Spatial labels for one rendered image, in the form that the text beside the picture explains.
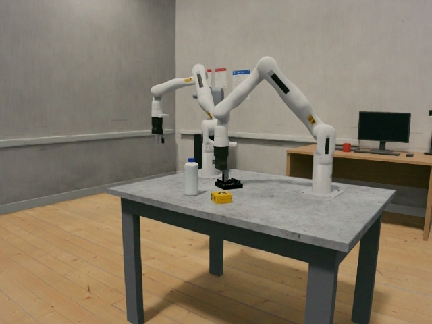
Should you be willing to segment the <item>white bottle with blue cap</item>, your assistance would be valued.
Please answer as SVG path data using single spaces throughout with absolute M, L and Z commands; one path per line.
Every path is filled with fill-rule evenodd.
M 185 195 L 198 195 L 198 163 L 195 158 L 188 158 L 185 168 Z

